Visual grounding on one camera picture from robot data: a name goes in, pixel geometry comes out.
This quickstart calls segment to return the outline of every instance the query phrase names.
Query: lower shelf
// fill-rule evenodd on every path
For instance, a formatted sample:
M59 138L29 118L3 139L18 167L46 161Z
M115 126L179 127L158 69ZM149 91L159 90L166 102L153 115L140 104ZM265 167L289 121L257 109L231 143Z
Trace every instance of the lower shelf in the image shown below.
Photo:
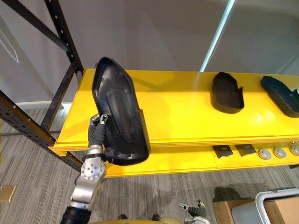
M221 159L217 158L211 146L153 148L149 158L136 165L116 166L106 163L106 177L189 173L299 164L299 156L295 156L290 152L290 143L254 145L256 151L263 147L267 148L272 154L270 160L261 159L257 153L241 157L235 146L230 147L234 154ZM274 147L282 147L286 151L287 156L283 159L277 158L273 153Z

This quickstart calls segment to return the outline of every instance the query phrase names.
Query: perforated metal beam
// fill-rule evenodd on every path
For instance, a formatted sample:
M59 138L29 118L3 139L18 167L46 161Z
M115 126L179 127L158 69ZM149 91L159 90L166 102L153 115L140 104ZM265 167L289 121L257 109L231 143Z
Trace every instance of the perforated metal beam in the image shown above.
M50 149L48 146L53 146L55 138L48 132L42 129L31 117L29 117L23 110L21 110L11 99L9 99L0 90L0 117L5 120L9 125L14 127L20 133L25 135L27 138L38 144L48 153L52 154L59 160L68 164L80 172L82 162L78 160L70 152L67 152L66 156L60 157Z

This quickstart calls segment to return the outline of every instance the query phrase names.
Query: round gray button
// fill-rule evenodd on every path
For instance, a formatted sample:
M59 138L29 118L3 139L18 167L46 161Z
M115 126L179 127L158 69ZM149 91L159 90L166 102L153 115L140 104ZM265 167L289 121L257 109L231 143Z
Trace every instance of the round gray button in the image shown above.
M269 160L271 159L272 155L271 153L265 149L265 148L261 148L257 154L259 155L259 157L261 157L263 160Z
M294 155L299 155L299 146L291 146L291 147L290 147L290 151L291 151L291 153L293 153Z
M276 157L282 159L286 157L286 153L285 151L281 148L281 147L277 147L273 150L274 155L276 155Z

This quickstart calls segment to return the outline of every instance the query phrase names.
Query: white plastic bin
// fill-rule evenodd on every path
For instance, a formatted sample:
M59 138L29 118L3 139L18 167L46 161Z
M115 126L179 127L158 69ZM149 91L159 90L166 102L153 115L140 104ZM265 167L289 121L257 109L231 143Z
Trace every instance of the white plastic bin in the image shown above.
M236 206L232 209L235 224L271 224L263 202L265 199L299 196L299 189L283 189L260 192L254 202Z

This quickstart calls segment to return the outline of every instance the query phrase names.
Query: cardboard box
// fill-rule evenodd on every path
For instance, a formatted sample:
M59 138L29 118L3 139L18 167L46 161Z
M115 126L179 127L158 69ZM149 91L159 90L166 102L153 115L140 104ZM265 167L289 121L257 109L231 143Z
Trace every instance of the cardboard box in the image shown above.
M271 224L298 224L299 197L290 197L264 203Z
M231 213L232 208L252 201L254 199L214 202L213 210L217 224L235 224ZM266 201L264 206L271 224L299 223L299 197Z

